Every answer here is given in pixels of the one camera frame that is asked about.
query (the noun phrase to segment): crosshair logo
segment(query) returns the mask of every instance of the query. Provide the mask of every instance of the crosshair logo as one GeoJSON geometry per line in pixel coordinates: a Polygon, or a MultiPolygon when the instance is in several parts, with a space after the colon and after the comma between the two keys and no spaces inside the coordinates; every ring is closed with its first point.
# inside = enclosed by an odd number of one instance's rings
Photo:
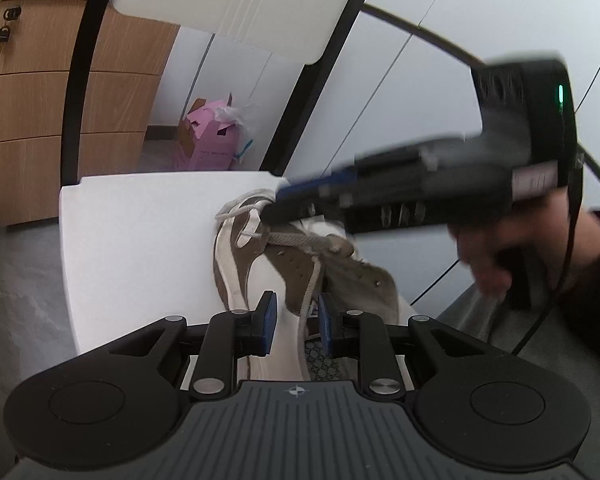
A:
{"type": "Polygon", "coordinates": [[[293,395],[297,399],[301,395],[304,395],[305,393],[307,393],[309,390],[305,390],[302,386],[298,386],[296,384],[296,386],[292,386],[291,388],[289,388],[288,390],[285,390],[285,391],[289,392],[291,395],[293,395]]]}

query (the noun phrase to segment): baseboard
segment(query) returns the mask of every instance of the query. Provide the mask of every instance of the baseboard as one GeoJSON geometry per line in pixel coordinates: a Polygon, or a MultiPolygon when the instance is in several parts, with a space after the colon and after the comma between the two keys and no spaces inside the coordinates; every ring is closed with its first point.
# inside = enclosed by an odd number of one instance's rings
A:
{"type": "Polygon", "coordinates": [[[149,124],[149,126],[146,128],[144,140],[175,140],[177,131],[177,126],[149,124]]]}

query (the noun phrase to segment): cabinet drawer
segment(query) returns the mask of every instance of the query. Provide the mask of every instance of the cabinet drawer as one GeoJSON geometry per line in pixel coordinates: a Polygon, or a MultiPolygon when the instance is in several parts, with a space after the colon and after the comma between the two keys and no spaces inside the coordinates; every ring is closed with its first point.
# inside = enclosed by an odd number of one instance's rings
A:
{"type": "Polygon", "coordinates": [[[144,132],[160,76],[91,72],[82,133],[144,132]]]}
{"type": "Polygon", "coordinates": [[[109,5],[91,70],[161,75],[179,28],[172,23],[125,16],[109,5]]]}
{"type": "Polygon", "coordinates": [[[4,0],[8,7],[20,5],[22,13],[9,23],[11,36],[0,53],[0,74],[69,70],[78,33],[83,0],[4,0]]]}
{"type": "Polygon", "coordinates": [[[0,225],[58,216],[60,137],[0,142],[0,225]]]}
{"type": "Polygon", "coordinates": [[[0,75],[0,142],[62,133],[68,72],[0,75]]]}
{"type": "Polygon", "coordinates": [[[134,173],[143,141],[144,132],[82,134],[78,176],[134,173]]]}

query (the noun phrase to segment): metal screw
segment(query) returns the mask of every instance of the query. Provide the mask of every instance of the metal screw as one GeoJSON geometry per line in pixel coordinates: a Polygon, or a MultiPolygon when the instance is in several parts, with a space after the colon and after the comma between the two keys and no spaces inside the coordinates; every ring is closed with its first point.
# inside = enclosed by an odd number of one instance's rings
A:
{"type": "Polygon", "coordinates": [[[400,383],[393,379],[380,378],[371,381],[369,389],[378,395],[392,395],[400,391],[400,383]]]}
{"type": "Polygon", "coordinates": [[[193,389],[199,394],[218,394],[224,389],[224,382],[215,377],[205,377],[204,379],[198,379],[193,383],[193,389]]]}

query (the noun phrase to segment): key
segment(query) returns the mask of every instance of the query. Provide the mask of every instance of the key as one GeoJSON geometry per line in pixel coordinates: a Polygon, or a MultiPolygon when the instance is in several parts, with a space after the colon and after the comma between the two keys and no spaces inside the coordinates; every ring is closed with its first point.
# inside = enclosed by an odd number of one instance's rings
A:
{"type": "Polygon", "coordinates": [[[2,53],[2,48],[7,41],[9,41],[9,36],[11,35],[11,27],[9,25],[4,25],[0,28],[0,54],[2,53]]]}

